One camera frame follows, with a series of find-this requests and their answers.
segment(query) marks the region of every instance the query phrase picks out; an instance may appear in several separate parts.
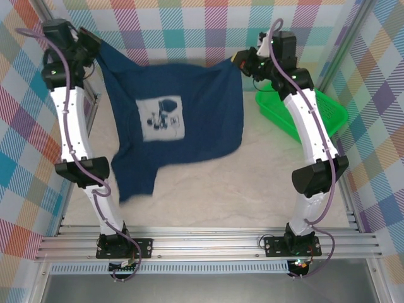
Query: t-shirt sleeve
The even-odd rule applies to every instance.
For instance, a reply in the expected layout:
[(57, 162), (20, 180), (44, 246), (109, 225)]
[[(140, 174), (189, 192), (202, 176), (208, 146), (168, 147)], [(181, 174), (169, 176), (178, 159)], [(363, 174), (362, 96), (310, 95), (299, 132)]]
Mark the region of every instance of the t-shirt sleeve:
[(120, 203), (135, 194), (153, 194), (158, 168), (153, 166), (140, 150), (135, 150), (132, 146), (119, 150), (111, 166), (119, 185)]

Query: marble surface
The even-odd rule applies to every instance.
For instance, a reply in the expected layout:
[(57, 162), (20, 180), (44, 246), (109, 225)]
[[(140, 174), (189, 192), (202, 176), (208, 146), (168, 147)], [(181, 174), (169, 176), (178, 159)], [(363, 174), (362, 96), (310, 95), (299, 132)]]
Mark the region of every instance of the marble surface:
[[(301, 145), (259, 113), (255, 93), (244, 93), (242, 146), (233, 154), (202, 163), (171, 165), (158, 171), (153, 196), (131, 198), (118, 206), (127, 225), (163, 227), (283, 227), (296, 195), (294, 169), (304, 166)], [(106, 94), (100, 101), (90, 143), (109, 161), (119, 142)], [(114, 202), (119, 193), (109, 177)], [(75, 187), (65, 224), (98, 224), (84, 192)], [(337, 188), (323, 227), (348, 227)]]

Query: green basket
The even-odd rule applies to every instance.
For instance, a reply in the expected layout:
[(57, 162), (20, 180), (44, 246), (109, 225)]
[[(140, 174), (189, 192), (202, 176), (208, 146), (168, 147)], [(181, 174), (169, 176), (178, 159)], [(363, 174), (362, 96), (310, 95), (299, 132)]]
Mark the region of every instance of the green basket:
[[(261, 89), (262, 91), (273, 90), (271, 83)], [(316, 90), (316, 100), (328, 136), (331, 137), (348, 121), (348, 112), (342, 105), (335, 102), (319, 90)], [(256, 101), (262, 115), (291, 135), (296, 141), (300, 142), (299, 134), (292, 116), (285, 104), (280, 100), (277, 92), (258, 91), (256, 94)]]

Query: blue t-shirt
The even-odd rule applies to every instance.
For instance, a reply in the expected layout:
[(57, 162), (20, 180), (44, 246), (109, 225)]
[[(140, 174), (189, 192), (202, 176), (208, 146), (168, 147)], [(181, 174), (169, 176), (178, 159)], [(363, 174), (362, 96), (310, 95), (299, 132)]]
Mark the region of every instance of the blue t-shirt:
[(139, 66), (102, 42), (97, 61), (119, 137), (111, 166), (120, 202), (152, 194), (159, 167), (222, 157), (240, 146), (241, 73), (230, 59), (210, 68)]

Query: plaid fabric backdrop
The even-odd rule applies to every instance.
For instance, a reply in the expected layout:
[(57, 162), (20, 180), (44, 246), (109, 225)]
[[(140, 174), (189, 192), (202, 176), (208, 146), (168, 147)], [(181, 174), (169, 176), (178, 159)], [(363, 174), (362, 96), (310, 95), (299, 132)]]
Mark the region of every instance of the plaid fabric backdrop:
[[(45, 0), (55, 17), (96, 33), (138, 64), (211, 66), (257, 44), (279, 17), (316, 81), (362, 0)], [(251, 79), (244, 89), (254, 90)]]
[(404, 1), (379, 0), (327, 91), (349, 111), (338, 147), (355, 204), (404, 296)]
[(28, 270), (69, 182), (54, 172), (61, 139), (40, 76), (46, 45), (14, 31), (40, 31), (40, 21), (28, 0), (0, 0), (0, 7), (0, 302), (15, 303), (33, 282)]

